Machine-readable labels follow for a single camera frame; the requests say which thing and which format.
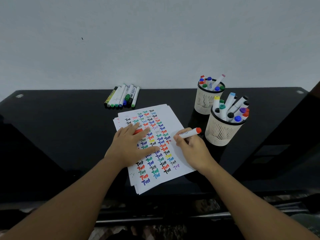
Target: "person's right arm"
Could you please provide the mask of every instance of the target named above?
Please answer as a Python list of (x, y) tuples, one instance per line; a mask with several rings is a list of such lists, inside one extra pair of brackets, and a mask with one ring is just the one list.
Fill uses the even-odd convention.
[(183, 129), (174, 136), (177, 146), (182, 149), (187, 162), (210, 181), (246, 240), (319, 239), (232, 177), (211, 157), (199, 136), (186, 139), (179, 136), (188, 130), (191, 128)]

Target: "glossy black tabletop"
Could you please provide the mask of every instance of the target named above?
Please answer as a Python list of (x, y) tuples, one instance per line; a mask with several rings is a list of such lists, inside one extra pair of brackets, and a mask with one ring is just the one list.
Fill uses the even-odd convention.
[[(1, 202), (47, 200), (101, 160), (116, 132), (113, 119), (132, 108), (105, 108), (111, 90), (21, 90), (0, 103)], [(184, 127), (206, 128), (194, 110), (196, 89), (141, 89), (136, 109), (168, 104)], [(213, 157), (234, 173), (307, 95), (302, 88), (230, 88), (247, 95), (250, 116), (227, 146), (208, 144)], [(136, 195), (127, 169), (106, 198), (196, 195), (213, 192), (198, 172)]]

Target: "hand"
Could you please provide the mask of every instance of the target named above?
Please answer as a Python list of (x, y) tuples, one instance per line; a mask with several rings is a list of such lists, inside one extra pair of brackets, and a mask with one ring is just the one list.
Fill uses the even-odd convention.
[(179, 136), (179, 134), (190, 130), (192, 129), (182, 129), (178, 131), (173, 138), (177, 142), (176, 145), (181, 148), (182, 153), (190, 166), (204, 175), (211, 166), (215, 167), (218, 163), (211, 157), (205, 142), (198, 135), (190, 136), (185, 139)]
[(109, 149), (106, 151), (105, 158), (115, 160), (121, 168), (130, 167), (140, 159), (151, 153), (160, 151), (158, 146), (150, 146), (146, 149), (138, 149), (137, 143), (146, 134), (149, 133), (150, 128), (133, 135), (134, 131), (138, 129), (139, 122), (135, 125), (129, 124), (125, 128), (120, 128), (114, 135), (113, 141)]

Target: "plastic basket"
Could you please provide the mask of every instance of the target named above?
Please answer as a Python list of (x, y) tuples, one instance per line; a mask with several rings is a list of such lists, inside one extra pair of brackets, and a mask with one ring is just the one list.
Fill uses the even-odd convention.
[[(226, 87), (222, 82), (218, 86)], [(197, 95), (195, 96), (194, 109), (202, 114), (210, 114), (212, 105), (214, 104), (214, 96), (221, 96), (223, 91), (209, 91), (202, 88), (198, 82)]]
[(216, 116), (211, 108), (204, 135), (211, 144), (222, 147), (231, 141), (233, 136), (245, 122), (246, 120), (241, 121), (240, 123), (224, 121)]

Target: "yellow and black marker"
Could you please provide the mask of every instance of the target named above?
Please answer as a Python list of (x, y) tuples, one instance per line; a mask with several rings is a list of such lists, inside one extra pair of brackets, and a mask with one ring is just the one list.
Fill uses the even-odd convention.
[(114, 87), (114, 89), (112, 90), (112, 92), (110, 93), (109, 97), (106, 99), (106, 101), (104, 102), (104, 104), (107, 106), (107, 107), (110, 107), (110, 100), (112, 98), (112, 96), (115, 94), (116, 90), (117, 90), (117, 86)]

